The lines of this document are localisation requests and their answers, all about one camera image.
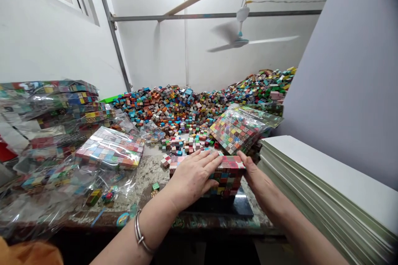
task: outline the black base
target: black base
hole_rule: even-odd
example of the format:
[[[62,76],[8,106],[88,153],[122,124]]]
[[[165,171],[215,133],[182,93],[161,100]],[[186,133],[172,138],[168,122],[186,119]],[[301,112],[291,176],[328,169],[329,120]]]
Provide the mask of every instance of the black base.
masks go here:
[[[218,196],[200,198],[182,213],[238,218],[251,218],[254,215],[242,187],[239,188],[236,196],[231,196],[228,199],[219,198]]]

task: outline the orange fabric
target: orange fabric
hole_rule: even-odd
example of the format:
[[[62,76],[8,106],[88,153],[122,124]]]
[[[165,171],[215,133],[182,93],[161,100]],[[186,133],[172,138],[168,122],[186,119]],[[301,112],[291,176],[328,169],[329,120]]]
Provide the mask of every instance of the orange fabric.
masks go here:
[[[32,241],[8,246],[1,237],[0,265],[63,265],[63,261],[52,244]]]

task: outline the green cube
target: green cube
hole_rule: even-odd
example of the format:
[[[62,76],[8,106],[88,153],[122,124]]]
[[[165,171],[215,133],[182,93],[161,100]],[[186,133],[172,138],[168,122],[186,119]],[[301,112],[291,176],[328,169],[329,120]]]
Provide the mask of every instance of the green cube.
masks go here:
[[[159,183],[156,182],[152,185],[152,190],[159,190],[159,189],[160,189]]]

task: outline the hand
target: hand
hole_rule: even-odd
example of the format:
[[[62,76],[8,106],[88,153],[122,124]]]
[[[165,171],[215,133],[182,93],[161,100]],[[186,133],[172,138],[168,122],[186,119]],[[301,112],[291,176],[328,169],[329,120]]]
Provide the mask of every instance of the hand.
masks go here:
[[[294,207],[293,203],[276,187],[272,180],[263,173],[243,152],[238,151],[240,159],[246,167],[245,178],[252,189],[261,209],[273,224],[280,226],[286,212]]]
[[[218,186],[218,182],[209,176],[220,165],[222,157],[218,151],[210,153],[210,150],[198,150],[187,156],[162,190],[177,213],[196,202],[211,187]]]

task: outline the ceiling fan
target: ceiling fan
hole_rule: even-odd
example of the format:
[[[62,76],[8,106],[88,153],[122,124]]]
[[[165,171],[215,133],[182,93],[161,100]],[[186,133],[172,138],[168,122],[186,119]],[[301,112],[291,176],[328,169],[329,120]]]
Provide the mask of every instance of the ceiling fan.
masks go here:
[[[207,51],[210,53],[214,53],[223,50],[228,50],[231,48],[240,48],[247,44],[290,41],[299,37],[298,35],[296,35],[296,36],[279,37],[274,39],[262,39],[257,41],[249,41],[248,39],[243,38],[242,24],[243,21],[246,20],[246,18],[248,17],[249,11],[250,11],[249,7],[244,6],[240,8],[236,13],[236,19],[239,22],[239,28],[238,28],[238,23],[236,21],[216,26],[212,30],[214,34],[220,36],[222,39],[228,42],[228,44]]]

